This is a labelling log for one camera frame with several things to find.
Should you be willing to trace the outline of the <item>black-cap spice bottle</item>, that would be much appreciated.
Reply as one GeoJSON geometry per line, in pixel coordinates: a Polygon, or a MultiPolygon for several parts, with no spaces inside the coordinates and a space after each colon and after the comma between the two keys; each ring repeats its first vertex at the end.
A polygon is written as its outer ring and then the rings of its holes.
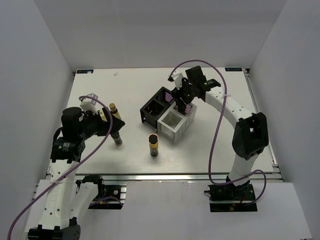
{"type": "Polygon", "coordinates": [[[123,140],[122,140],[119,132],[112,133],[111,137],[112,137],[112,139],[113,139],[113,141],[114,141],[116,146],[121,146],[122,145],[123,140]]]}

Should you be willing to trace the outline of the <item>yellow-label condiment bottle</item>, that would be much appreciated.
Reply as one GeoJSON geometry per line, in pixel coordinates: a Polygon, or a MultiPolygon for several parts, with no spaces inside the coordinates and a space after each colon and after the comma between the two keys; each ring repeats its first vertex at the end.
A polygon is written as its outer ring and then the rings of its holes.
{"type": "Polygon", "coordinates": [[[114,117],[116,117],[117,119],[119,120],[122,120],[121,116],[120,116],[120,113],[116,107],[116,105],[114,103],[110,103],[109,104],[109,109],[110,109],[110,112],[112,113],[112,115],[114,117]]]}

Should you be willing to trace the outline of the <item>gold-rimmed dark spice bottle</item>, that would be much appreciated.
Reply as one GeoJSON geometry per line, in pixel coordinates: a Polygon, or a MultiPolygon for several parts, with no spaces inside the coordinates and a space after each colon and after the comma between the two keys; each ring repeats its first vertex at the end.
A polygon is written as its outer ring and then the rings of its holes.
{"type": "Polygon", "coordinates": [[[148,136],[149,152],[152,157],[156,157],[159,154],[159,137],[157,134],[150,134],[148,136]]]}

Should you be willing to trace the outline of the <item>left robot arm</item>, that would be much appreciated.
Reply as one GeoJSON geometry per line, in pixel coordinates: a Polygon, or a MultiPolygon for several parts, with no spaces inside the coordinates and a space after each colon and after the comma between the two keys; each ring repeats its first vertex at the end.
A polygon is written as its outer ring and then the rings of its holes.
{"type": "Polygon", "coordinates": [[[36,227],[28,231],[29,240],[78,240],[81,235],[80,221],[94,200],[105,196],[106,187],[98,175],[86,176],[80,188],[72,196],[77,165],[86,147],[85,141],[92,136],[107,137],[118,133],[125,125],[121,119],[101,111],[69,107],[63,110],[62,126],[52,143],[50,183],[42,216],[36,227]]]}

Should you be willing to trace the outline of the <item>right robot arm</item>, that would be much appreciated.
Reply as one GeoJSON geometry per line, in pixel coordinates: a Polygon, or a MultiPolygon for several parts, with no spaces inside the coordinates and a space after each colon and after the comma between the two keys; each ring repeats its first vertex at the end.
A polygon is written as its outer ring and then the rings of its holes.
{"type": "Polygon", "coordinates": [[[231,98],[226,86],[215,79],[207,79],[200,66],[189,68],[186,76],[174,70],[169,81],[175,83],[171,94],[180,113],[184,113],[194,98],[203,100],[220,112],[233,127],[232,148],[235,158],[225,187],[226,195],[236,200],[244,193],[253,165],[269,144],[267,118],[262,112],[254,113],[231,98]]]}

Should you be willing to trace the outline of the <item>white two-slot organizer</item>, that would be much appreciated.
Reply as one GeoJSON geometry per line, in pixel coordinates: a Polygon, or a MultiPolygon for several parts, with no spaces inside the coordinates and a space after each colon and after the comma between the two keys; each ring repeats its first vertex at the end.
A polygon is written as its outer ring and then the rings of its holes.
{"type": "Polygon", "coordinates": [[[190,103],[185,112],[180,113],[175,102],[157,120],[157,132],[168,137],[174,144],[182,137],[183,133],[194,121],[197,106],[190,103]]]}

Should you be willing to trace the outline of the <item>black two-slot organizer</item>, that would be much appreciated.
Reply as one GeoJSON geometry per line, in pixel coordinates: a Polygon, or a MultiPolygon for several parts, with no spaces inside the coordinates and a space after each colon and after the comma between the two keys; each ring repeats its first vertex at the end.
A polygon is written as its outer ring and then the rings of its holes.
{"type": "Polygon", "coordinates": [[[172,92],[161,87],[140,109],[142,123],[147,123],[158,133],[158,120],[174,103],[172,92]]]}

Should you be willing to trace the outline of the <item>blue label sticker right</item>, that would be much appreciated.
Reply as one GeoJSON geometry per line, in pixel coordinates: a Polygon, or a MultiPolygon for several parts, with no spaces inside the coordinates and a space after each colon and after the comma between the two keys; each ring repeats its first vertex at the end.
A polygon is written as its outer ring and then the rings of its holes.
{"type": "Polygon", "coordinates": [[[226,72],[242,72],[241,67],[225,67],[224,68],[226,72]]]}

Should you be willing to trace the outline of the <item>blue label sticker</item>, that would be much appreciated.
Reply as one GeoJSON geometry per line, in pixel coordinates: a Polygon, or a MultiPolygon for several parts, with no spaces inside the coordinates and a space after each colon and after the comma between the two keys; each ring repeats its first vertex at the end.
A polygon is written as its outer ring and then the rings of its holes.
{"type": "Polygon", "coordinates": [[[93,72],[93,69],[78,69],[76,74],[92,74],[93,72]]]}
{"type": "Polygon", "coordinates": [[[241,67],[225,67],[224,68],[226,72],[242,72],[241,67]]]}

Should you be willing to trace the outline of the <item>blue label sticker left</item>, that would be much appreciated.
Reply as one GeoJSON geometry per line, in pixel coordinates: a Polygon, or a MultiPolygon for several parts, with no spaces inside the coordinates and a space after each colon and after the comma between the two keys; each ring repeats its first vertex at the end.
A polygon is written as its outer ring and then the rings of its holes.
{"type": "Polygon", "coordinates": [[[93,69],[78,69],[76,74],[92,74],[93,72],[93,69]]]}

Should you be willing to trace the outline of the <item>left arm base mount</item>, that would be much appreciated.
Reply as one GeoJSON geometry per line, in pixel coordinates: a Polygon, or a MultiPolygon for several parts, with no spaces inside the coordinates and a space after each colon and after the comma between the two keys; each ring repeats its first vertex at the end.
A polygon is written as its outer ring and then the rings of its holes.
{"type": "Polygon", "coordinates": [[[89,209],[94,210],[121,210],[122,209],[122,186],[106,184],[101,175],[85,175],[83,179],[75,181],[76,193],[85,183],[93,183],[97,186],[97,196],[92,200],[89,209]]]}

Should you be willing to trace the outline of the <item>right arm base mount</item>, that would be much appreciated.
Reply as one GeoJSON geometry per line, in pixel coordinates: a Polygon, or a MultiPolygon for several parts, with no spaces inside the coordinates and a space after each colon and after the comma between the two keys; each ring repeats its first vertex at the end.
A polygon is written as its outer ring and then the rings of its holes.
{"type": "Polygon", "coordinates": [[[211,213],[258,211],[255,191],[253,185],[249,182],[239,186],[211,184],[203,192],[209,198],[211,213]]]}

